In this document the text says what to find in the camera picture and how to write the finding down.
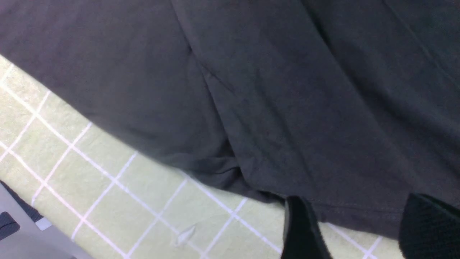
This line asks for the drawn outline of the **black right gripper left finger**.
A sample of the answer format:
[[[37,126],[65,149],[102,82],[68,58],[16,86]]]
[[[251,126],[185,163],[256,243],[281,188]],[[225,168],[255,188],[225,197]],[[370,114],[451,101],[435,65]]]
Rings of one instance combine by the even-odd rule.
[[[285,200],[282,259],[331,259],[309,202],[298,196]]]

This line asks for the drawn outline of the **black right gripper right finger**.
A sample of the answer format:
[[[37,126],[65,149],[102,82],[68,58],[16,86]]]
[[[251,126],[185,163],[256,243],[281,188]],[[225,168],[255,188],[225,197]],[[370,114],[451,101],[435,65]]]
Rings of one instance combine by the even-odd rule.
[[[460,211],[425,194],[410,194],[401,219],[398,246],[405,259],[458,259]]]

